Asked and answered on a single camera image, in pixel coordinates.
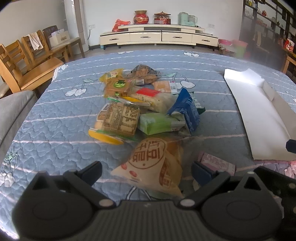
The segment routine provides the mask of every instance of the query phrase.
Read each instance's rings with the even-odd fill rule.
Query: silver screw
[[[296,185],[294,183],[289,183],[289,188],[295,189],[296,188]]]
[[[195,201],[193,201],[192,199],[183,199],[180,201],[180,204],[183,207],[192,207],[195,205]]]
[[[113,205],[113,201],[110,199],[102,199],[101,201],[99,201],[99,205],[102,207],[110,207]]]

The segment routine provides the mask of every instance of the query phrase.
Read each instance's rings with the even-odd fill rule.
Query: gray sofa
[[[23,91],[0,99],[0,165],[36,101],[33,91]]]

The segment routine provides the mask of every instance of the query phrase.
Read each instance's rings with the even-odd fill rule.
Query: green snack package
[[[146,113],[140,115],[138,129],[146,135],[154,135],[163,132],[178,131],[185,125],[184,116],[179,112],[174,112],[172,116],[162,113]]]

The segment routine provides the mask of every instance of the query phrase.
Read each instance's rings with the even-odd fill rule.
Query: mattress cover
[[[236,175],[260,165],[291,177],[296,175],[291,162],[253,161],[239,109],[223,78],[225,69],[250,68],[296,111],[296,86],[283,73],[228,56],[181,50],[99,55],[61,66],[16,134],[0,169],[0,228],[8,235],[18,237],[11,221],[12,209],[38,171],[61,175],[69,169],[80,170],[100,161],[103,174],[93,186],[96,190],[117,203],[122,199],[152,199],[147,192],[110,175],[127,160],[136,143],[112,146],[88,135],[107,102],[99,77],[116,68],[124,68],[127,73],[138,64],[160,71],[161,80],[188,82],[183,85],[194,91],[195,98],[206,108],[194,134],[196,138],[188,142],[188,150],[205,151],[235,164]],[[193,191],[190,174],[193,161],[183,163],[180,188],[185,195]]]

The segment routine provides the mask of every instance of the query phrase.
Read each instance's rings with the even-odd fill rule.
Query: pink snack package
[[[206,152],[200,152],[197,159],[200,163],[210,168],[213,171],[228,172],[231,176],[235,173],[235,165],[226,162],[218,157],[215,157]]]

